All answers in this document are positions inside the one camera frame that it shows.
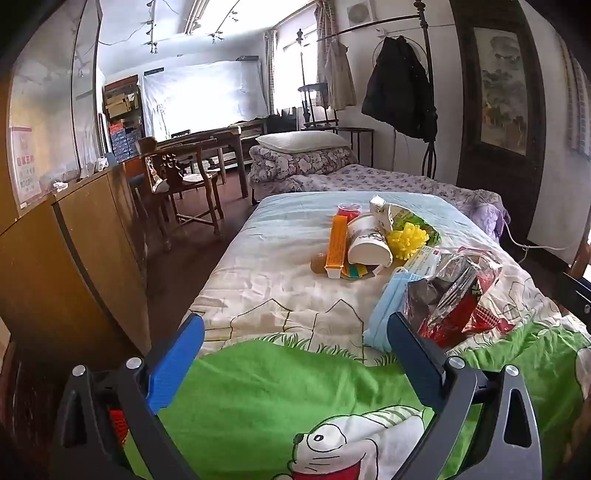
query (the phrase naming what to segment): ceiling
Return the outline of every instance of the ceiling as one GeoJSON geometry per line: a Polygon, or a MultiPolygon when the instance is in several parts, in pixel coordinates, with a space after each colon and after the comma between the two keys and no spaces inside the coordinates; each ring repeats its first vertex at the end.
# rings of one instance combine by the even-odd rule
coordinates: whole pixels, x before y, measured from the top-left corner
{"type": "Polygon", "coordinates": [[[239,47],[254,41],[263,30],[272,27],[310,0],[239,0],[232,15],[238,21],[228,18],[220,28],[223,41],[212,44],[209,34],[214,33],[222,23],[236,0],[210,0],[202,18],[200,28],[192,35],[185,35],[184,29],[193,5],[193,0],[154,0],[155,27],[154,41],[158,53],[150,54],[150,8],[149,0],[99,0],[103,11],[100,29],[98,66],[105,75],[114,74],[159,58],[179,54],[196,53],[214,48],[239,47]]]}

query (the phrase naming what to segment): wooden table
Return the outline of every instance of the wooden table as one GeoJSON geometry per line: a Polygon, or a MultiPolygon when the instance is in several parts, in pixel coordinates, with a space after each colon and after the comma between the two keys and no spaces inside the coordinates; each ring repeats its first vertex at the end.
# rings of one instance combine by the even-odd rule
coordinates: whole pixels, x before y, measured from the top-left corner
{"type": "MultiPolygon", "coordinates": [[[[242,198],[248,197],[248,185],[246,183],[246,170],[244,167],[244,156],[242,154],[242,141],[240,135],[242,129],[238,125],[232,125],[226,128],[218,128],[215,130],[207,130],[204,132],[197,132],[194,134],[183,135],[182,137],[172,138],[163,142],[158,142],[156,148],[172,147],[176,145],[183,145],[187,143],[201,142],[215,138],[217,140],[217,147],[229,147],[236,153],[236,162],[238,164],[238,175],[240,177],[240,188],[242,190],[242,198]]],[[[222,176],[225,178],[225,169],[223,162],[220,162],[220,169],[222,176]]]]}

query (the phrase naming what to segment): small box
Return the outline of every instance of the small box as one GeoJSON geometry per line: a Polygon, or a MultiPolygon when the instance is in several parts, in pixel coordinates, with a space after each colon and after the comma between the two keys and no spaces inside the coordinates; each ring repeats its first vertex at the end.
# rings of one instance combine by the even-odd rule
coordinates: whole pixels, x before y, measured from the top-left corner
{"type": "Polygon", "coordinates": [[[115,95],[115,96],[113,96],[111,98],[107,98],[107,106],[109,106],[109,105],[111,105],[113,103],[119,103],[122,100],[124,100],[126,97],[127,97],[126,94],[121,93],[120,95],[115,95]]]}
{"type": "Polygon", "coordinates": [[[329,251],[324,269],[329,278],[340,278],[340,271],[345,266],[347,250],[347,217],[335,215],[330,228],[329,251]]]}
{"type": "Polygon", "coordinates": [[[127,98],[124,98],[120,102],[107,105],[107,111],[109,112],[109,117],[113,118],[114,116],[130,112],[131,107],[129,106],[127,98]]]}

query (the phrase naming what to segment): window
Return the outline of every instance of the window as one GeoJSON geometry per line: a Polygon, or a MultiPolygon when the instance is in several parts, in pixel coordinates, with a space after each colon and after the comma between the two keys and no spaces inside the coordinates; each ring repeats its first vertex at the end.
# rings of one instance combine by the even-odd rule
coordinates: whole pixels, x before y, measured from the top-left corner
{"type": "Polygon", "coordinates": [[[297,89],[304,85],[302,61],[306,85],[316,83],[317,40],[316,19],[312,8],[289,19],[278,28],[273,74],[275,110],[301,106],[301,94],[297,89]],[[296,42],[300,28],[304,32],[301,47],[296,42]]]}

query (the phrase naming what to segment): poster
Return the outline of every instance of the poster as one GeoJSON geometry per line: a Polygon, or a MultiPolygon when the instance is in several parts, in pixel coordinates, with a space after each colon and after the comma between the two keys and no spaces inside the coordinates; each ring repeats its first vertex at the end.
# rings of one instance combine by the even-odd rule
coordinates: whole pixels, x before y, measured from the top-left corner
{"type": "Polygon", "coordinates": [[[525,155],[527,88],[517,35],[490,28],[474,33],[482,78],[480,140],[525,155]]]}
{"type": "Polygon", "coordinates": [[[33,130],[26,127],[12,127],[12,170],[18,201],[23,203],[41,193],[39,176],[33,154],[33,130]]]}

